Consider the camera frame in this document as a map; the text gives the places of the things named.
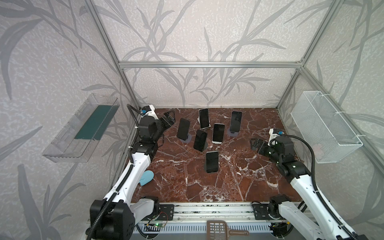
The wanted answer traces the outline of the teal phone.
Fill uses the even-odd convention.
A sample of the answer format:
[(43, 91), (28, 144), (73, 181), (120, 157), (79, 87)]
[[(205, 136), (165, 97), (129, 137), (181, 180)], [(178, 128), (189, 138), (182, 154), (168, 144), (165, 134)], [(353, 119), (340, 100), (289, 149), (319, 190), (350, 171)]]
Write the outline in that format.
[(206, 172), (216, 173), (219, 170), (219, 152), (207, 152), (206, 153)]

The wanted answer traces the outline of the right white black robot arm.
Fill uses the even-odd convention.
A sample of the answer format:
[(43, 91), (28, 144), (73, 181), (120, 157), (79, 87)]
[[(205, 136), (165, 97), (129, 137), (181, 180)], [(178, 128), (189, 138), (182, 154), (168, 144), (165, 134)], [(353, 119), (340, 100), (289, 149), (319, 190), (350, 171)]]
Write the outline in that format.
[(253, 151), (274, 163), (280, 174), (296, 190), (311, 211), (314, 220), (308, 218), (287, 196), (270, 198), (268, 214), (271, 218), (285, 219), (307, 240), (365, 240), (337, 213), (316, 184), (315, 169), (296, 159), (293, 140), (309, 144), (299, 137), (278, 135), (269, 142), (251, 139)]

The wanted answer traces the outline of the purple-edged phone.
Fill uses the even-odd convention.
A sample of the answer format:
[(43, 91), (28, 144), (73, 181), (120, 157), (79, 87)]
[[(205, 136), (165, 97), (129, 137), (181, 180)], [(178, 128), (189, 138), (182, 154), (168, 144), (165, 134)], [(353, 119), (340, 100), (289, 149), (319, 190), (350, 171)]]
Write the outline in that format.
[(241, 129), (243, 113), (241, 111), (232, 111), (231, 122), (230, 122), (230, 132), (239, 133)]

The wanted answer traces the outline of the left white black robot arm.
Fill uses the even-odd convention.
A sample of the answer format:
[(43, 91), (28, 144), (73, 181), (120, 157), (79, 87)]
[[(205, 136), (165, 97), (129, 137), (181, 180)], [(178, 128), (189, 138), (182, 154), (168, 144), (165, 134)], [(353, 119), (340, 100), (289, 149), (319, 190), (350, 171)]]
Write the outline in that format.
[(171, 110), (158, 118), (151, 106), (139, 110), (139, 113), (141, 118), (135, 120), (137, 139), (129, 150), (130, 161), (112, 189), (90, 207), (88, 240), (128, 240), (141, 220), (159, 212), (157, 197), (144, 197), (135, 204), (132, 204), (132, 198), (154, 160), (159, 148), (158, 140), (175, 124), (176, 115)]

